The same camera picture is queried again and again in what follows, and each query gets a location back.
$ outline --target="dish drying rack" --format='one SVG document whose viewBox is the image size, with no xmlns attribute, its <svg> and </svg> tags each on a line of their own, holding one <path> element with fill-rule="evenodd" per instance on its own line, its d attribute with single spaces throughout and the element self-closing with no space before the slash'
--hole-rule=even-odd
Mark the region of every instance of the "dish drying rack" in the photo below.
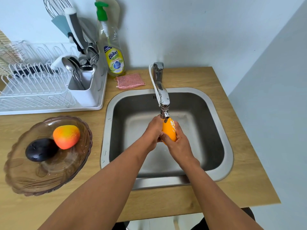
<svg viewBox="0 0 307 230">
<path fill-rule="evenodd" d="M 0 48 L 0 115 L 98 110 L 102 108 L 107 70 L 99 91 L 97 107 L 82 107 L 67 86 L 71 73 L 51 69 L 60 55 L 79 56 L 70 43 L 18 42 Z"/>
</svg>

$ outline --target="person's left hand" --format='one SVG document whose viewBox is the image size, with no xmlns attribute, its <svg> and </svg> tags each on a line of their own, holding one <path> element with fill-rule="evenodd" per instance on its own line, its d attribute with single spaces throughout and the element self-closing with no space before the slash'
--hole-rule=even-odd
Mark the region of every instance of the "person's left hand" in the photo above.
<svg viewBox="0 0 307 230">
<path fill-rule="evenodd" d="M 150 121 L 148 127 L 142 135 L 144 140 L 150 143 L 148 152 L 155 149 L 157 142 L 161 142 L 160 135 L 162 135 L 162 126 L 163 120 L 160 118 L 160 115 L 158 115 Z"/>
</svg>

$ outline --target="faucet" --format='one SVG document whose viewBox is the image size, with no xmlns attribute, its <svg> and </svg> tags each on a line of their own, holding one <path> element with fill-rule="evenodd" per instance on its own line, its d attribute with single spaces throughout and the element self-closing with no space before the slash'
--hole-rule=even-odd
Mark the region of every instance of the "faucet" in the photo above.
<svg viewBox="0 0 307 230">
<path fill-rule="evenodd" d="M 162 62 L 155 62 L 153 65 L 154 65 L 153 80 L 161 99 L 160 117 L 161 119 L 164 119 L 164 122 L 166 123 L 167 119 L 169 118 L 169 94 L 162 85 L 164 64 Z"/>
</svg>

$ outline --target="white wall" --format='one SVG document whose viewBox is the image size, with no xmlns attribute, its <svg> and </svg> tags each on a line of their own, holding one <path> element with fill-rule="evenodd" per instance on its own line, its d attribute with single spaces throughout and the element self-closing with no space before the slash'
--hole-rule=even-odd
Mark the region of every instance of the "white wall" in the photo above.
<svg viewBox="0 0 307 230">
<path fill-rule="evenodd" d="M 265 230 L 307 226 L 307 1 L 229 95 L 282 204 L 252 208 Z"/>
<path fill-rule="evenodd" d="M 94 0 L 73 0 L 95 21 Z M 303 0 L 117 0 L 130 67 L 213 66 L 227 94 Z M 12 40 L 67 40 L 42 0 L 1 0 L 0 29 Z"/>
</svg>

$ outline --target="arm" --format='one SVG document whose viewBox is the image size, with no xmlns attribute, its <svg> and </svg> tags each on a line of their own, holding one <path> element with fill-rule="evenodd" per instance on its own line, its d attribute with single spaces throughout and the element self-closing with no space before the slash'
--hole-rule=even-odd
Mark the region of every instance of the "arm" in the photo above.
<svg viewBox="0 0 307 230">
<path fill-rule="evenodd" d="M 263 230 L 240 209 L 201 168 L 193 156 L 190 143 L 175 122 L 178 140 L 173 142 L 166 134 L 160 138 L 169 152 L 188 176 L 195 196 L 210 230 Z"/>
<path fill-rule="evenodd" d="M 154 117 L 136 142 L 76 189 L 39 230 L 112 229 L 161 131 L 162 121 Z"/>
</svg>

